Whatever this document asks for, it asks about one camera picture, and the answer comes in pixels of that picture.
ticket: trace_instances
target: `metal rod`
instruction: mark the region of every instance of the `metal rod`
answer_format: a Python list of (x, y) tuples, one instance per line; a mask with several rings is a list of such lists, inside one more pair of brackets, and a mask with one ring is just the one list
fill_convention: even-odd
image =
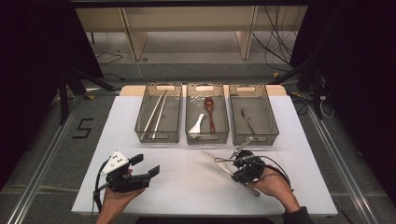
[(157, 102), (157, 104), (155, 105), (154, 110), (152, 111), (152, 113), (151, 113), (151, 115), (150, 115), (150, 117), (149, 117), (149, 119), (148, 119), (148, 124), (146, 125), (145, 130), (143, 131), (142, 135), (140, 136), (140, 140), (143, 140), (143, 138), (146, 136), (146, 132), (149, 130), (149, 127), (151, 126), (152, 121), (154, 121), (153, 118), (155, 118), (155, 115), (157, 114), (158, 105), (161, 103), (163, 97), (165, 97), (167, 91), (168, 91), (168, 90), (166, 90), (166, 91), (163, 93), (163, 95), (160, 96), (160, 99), (158, 99), (158, 102)]
[(152, 135), (152, 139), (154, 140), (155, 134), (158, 130), (158, 125), (160, 124), (161, 115), (163, 114), (163, 106), (165, 105), (166, 95), (163, 97), (163, 105), (161, 106), (160, 114), (158, 115), (157, 123), (155, 124), (154, 135)]
[(247, 121), (248, 127), (250, 128), (251, 132), (252, 132), (253, 134), (255, 134), (255, 133), (254, 133), (254, 130), (253, 130), (253, 127), (251, 126), (250, 120), (248, 120), (248, 118), (247, 118), (247, 116), (246, 116), (246, 114), (245, 114), (244, 108), (242, 108), (242, 110), (241, 110), (241, 115), (242, 115), (242, 117), (244, 117), (245, 120)]

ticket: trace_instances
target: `metal tongs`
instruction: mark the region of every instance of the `metal tongs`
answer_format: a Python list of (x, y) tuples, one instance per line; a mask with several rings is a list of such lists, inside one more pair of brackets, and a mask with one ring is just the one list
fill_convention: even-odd
[(254, 141), (256, 138), (250, 136), (246, 142), (242, 143), (241, 146), (236, 148), (236, 151), (233, 152), (233, 154), (231, 154), (230, 159), (234, 158), (235, 156), (237, 156), (242, 149), (244, 149), (244, 147), (246, 147), (247, 145), (249, 145), (252, 141)]
[[(202, 151), (202, 152), (203, 152), (210, 160), (212, 160), (217, 166), (221, 167), (221, 169), (223, 169), (227, 174), (233, 175), (233, 172), (231, 172), (231, 171), (228, 169), (226, 163), (224, 163), (224, 162), (222, 162), (222, 161), (215, 161), (215, 158), (216, 158), (216, 157), (214, 157), (212, 154), (207, 153), (207, 152), (205, 152), (205, 151)], [(255, 189), (249, 187), (247, 184), (241, 183), (241, 182), (238, 182), (238, 183), (239, 183), (242, 187), (244, 187), (248, 192), (250, 192), (251, 194), (253, 194), (254, 196), (256, 196), (256, 197), (259, 197), (259, 196), (260, 196), (260, 193), (259, 193), (257, 190), (255, 190)]]

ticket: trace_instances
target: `white table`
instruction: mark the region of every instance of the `white table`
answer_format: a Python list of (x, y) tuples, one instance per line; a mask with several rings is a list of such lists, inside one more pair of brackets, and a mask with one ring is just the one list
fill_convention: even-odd
[[(145, 174), (156, 165), (161, 165), (160, 173), (151, 179), (149, 188), (134, 199), (124, 213), (161, 217), (265, 217), (284, 212), (277, 199), (263, 194), (254, 197), (201, 152), (203, 149), (216, 157), (229, 158), (236, 149), (231, 133), (225, 145), (187, 144), (184, 106), (178, 144), (141, 144), (134, 132), (141, 100), (141, 96), (116, 97), (72, 208), (73, 212), (91, 213), (92, 192), (98, 170), (115, 150), (127, 158), (144, 154), (145, 159), (133, 167), (136, 175)], [(272, 158), (285, 169), (300, 205), (307, 206), (311, 216), (335, 216), (337, 211), (291, 99), (289, 96), (270, 96), (270, 101), (279, 136), (271, 147), (248, 149), (256, 155)], [(105, 183), (105, 178), (101, 178), (101, 184)]]

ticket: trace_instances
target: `forearm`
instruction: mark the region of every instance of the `forearm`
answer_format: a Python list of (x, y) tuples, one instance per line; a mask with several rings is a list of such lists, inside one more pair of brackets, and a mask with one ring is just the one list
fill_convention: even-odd
[(282, 203), (283, 207), (285, 207), (286, 213), (293, 213), (300, 209), (300, 205), (293, 193), (282, 194), (276, 197)]
[(116, 220), (117, 217), (114, 217), (111, 214), (101, 214), (99, 218), (96, 220), (96, 224), (110, 224)]

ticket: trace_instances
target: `aluminum rail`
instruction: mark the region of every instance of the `aluminum rail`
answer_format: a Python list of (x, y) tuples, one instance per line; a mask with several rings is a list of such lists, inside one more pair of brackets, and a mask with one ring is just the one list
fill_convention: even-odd
[(349, 197), (355, 204), (356, 210), (361, 217), (361, 221), (366, 224), (379, 223), (375, 217), (371, 205), (366, 200), (361, 188), (356, 183), (353, 174), (350, 172), (347, 163), (344, 161), (340, 151), (338, 150), (337, 145), (332, 140), (332, 136), (327, 130), (323, 120), (318, 119), (310, 105), (308, 106), (308, 113), (318, 130), (320, 138), (322, 139), (330, 158), (332, 159), (332, 163), (334, 164), (338, 174), (341, 177), (341, 180), (344, 183), (344, 186), (346, 187)]
[(66, 131), (70, 126), (70, 121), (73, 119), (74, 115), (76, 114), (76, 110), (79, 104), (82, 102), (83, 96), (76, 96), (70, 106), (70, 116), (65, 120), (64, 124), (58, 128), (55, 136), (53, 137), (49, 147), (47, 149), (46, 154), (44, 155), (43, 159), (41, 160), (40, 164), (38, 165), (37, 169), (35, 170), (35, 174), (33, 175), (31, 181), (29, 182), (26, 190), (22, 194), (20, 200), (15, 205), (7, 223), (8, 224), (16, 224), (22, 223), (23, 219), (25, 218), (30, 205), (35, 198), (35, 195), (40, 187), (41, 183), (44, 180), (44, 177), (52, 164), (53, 159), (56, 156), (56, 153), (61, 145), (62, 141), (64, 140), (64, 136)]

